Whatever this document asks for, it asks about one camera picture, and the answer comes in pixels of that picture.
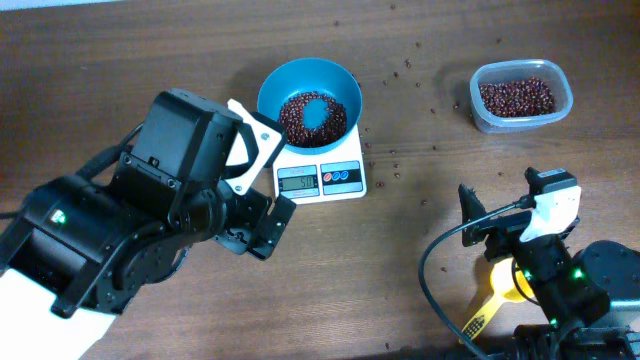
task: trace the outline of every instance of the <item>wooden table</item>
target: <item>wooden table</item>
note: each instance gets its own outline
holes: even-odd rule
[[[365,161],[376,163],[366,197],[300,206],[266,262],[196,245],[175,277],[139,292],[86,359],[351,358],[447,348],[454,337],[418,286],[420,254],[460,222],[459,183],[493,209],[526,193],[528,166],[578,177],[582,223],[567,239],[572,252],[600,239],[639,247],[637,2],[390,5],[156,0],[0,13],[1,211],[119,141],[163,89],[251,108],[275,67],[309,56],[337,61],[362,84],[360,129],[370,128],[361,133],[372,144]],[[535,131],[484,135],[468,117],[468,81],[484,64],[520,58],[561,66],[573,109]],[[273,193],[269,170],[256,186]],[[429,284],[460,326],[489,294],[483,251],[456,238],[427,264]],[[484,335],[543,321],[531,305],[506,305]]]

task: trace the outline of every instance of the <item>yellow scoop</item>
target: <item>yellow scoop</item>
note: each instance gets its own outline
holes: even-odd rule
[[[526,300],[520,295],[520,292],[518,292],[518,289],[516,289],[513,283],[513,277],[511,276],[512,261],[513,258],[504,259],[493,266],[490,277],[493,296],[473,315],[464,328],[462,328],[462,332],[471,339],[474,339],[484,330],[502,304],[506,302],[519,303]],[[533,290],[529,287],[529,283],[521,271],[516,273],[516,281],[518,281],[518,285],[520,285],[520,289],[522,289],[525,295],[528,297],[533,296]]]

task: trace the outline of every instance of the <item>wooden surface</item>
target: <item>wooden surface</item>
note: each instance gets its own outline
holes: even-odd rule
[[[376,162],[366,197],[299,207],[267,262],[196,245],[175,277],[140,291],[86,359],[324,359],[451,346],[420,291],[420,254],[460,222],[459,183],[493,209],[526,193],[530,165],[564,167],[583,187],[571,251],[599,239],[639,247],[637,2],[395,5],[165,0],[0,13],[2,211],[119,141],[163,89],[252,108],[275,67],[308,56],[333,59],[362,83],[365,161]],[[536,131],[484,135],[468,119],[468,81],[484,64],[520,58],[562,67],[573,109]],[[265,170],[257,187],[272,186]],[[483,251],[455,238],[427,264],[460,326],[489,293]],[[484,335],[542,321],[533,306],[506,305]]]

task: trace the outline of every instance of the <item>red beans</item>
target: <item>red beans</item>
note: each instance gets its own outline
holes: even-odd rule
[[[541,79],[480,85],[484,106],[495,116],[523,117],[551,114],[556,111],[555,98]]]
[[[313,100],[327,104],[327,118],[321,126],[304,126],[304,107]],[[344,106],[328,95],[317,91],[301,93],[291,98],[280,110],[280,123],[287,130],[287,142],[293,146],[315,148],[331,144],[347,132],[347,114]]]

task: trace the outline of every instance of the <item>spoon handle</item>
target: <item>spoon handle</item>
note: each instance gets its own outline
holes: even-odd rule
[[[504,304],[504,298],[495,294],[484,304],[478,312],[471,317],[471,320],[462,328],[462,333],[470,337],[472,340],[478,336],[487,326],[496,311]]]

